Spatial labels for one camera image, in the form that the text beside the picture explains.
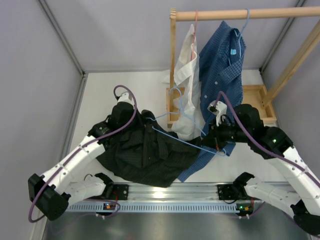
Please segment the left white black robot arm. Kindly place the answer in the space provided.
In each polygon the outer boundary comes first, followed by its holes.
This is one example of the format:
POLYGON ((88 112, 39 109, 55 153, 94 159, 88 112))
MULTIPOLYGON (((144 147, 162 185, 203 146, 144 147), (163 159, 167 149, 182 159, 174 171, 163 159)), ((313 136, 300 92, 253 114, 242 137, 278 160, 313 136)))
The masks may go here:
POLYGON ((96 157, 106 151, 106 140, 128 127, 138 111, 137 106, 128 102, 118 102, 114 110, 129 115, 129 120, 114 129, 107 121, 95 124, 82 142, 64 159, 42 175, 33 174, 28 179, 31 208, 38 208, 50 221, 58 219, 69 206, 100 197, 103 200, 113 195, 113 182, 103 173, 97 173, 83 181, 73 179, 96 157))

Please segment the black pinstripe shirt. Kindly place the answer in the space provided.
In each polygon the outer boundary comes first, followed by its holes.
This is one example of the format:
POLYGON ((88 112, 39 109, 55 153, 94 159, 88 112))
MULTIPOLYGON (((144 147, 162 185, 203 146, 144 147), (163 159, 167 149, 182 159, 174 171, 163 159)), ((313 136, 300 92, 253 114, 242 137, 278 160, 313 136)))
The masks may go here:
POLYGON ((165 131, 149 110, 138 112, 133 123, 111 136, 105 152, 97 161, 126 181, 169 187, 195 163, 200 154, 201 138, 185 143, 173 131, 165 131))

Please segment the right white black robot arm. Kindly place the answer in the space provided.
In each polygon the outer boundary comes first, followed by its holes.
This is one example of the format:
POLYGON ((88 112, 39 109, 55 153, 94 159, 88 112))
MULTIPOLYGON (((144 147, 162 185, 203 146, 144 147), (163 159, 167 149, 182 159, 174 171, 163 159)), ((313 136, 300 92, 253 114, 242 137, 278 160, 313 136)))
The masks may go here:
POLYGON ((213 101, 207 107, 215 119, 209 123, 202 144, 219 151, 230 143, 246 143, 250 149, 274 166, 294 189, 284 191, 243 172, 232 184, 218 187, 220 200, 259 199, 281 210, 306 233, 320 235, 320 180, 300 157, 292 140, 279 127, 265 126, 259 111, 250 104, 231 109, 213 101))

